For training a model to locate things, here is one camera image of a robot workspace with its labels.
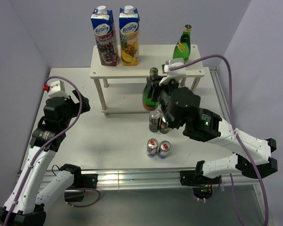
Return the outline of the green glass bottle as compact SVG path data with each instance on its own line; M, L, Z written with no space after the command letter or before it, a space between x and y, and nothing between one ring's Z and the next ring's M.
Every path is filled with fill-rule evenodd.
M158 75L158 68L150 68L149 76L146 78L146 85L142 93L142 104L147 111L154 111L158 106L158 97L155 89L159 86L161 77Z
M174 48L173 59L182 58L184 62L189 60L191 52L191 30L192 26L190 24L184 26L183 33Z

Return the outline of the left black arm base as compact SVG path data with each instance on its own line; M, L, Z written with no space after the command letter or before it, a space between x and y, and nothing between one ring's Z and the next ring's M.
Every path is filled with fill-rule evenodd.
M82 174L78 183L71 185L64 192L66 202L81 202L86 193L86 189L95 189L97 186L98 174Z

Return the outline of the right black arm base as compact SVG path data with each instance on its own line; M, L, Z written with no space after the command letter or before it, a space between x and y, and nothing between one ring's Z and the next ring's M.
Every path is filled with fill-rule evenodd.
M205 161L199 161L193 170L180 171L180 183L182 186L192 187L194 199L197 202L207 203L213 198L213 185L217 185L216 193L220 190L222 177L208 178L203 175Z

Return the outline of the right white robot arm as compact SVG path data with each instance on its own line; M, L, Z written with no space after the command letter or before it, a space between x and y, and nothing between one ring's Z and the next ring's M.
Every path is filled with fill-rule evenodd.
M162 77L147 78L147 97L157 102L169 128L183 127L183 135L203 143L223 147L232 155L218 160L197 162L194 178L204 184L221 175L241 173L257 179L265 178L278 171L277 160L271 153L276 150L273 138L255 138L239 129L234 129L220 115L200 107L200 96L187 87L179 87L174 79L160 84Z

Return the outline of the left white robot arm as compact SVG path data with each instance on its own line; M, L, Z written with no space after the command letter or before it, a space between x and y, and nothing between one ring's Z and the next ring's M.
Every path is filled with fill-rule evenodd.
M77 188L82 184L81 168L64 164L54 179L44 189L39 189L66 131L82 113L90 110L89 100L76 90L72 92L78 103L64 91L49 92L44 115L32 133L25 166L12 194L0 207L2 226L42 226L46 211L56 198L67 188Z

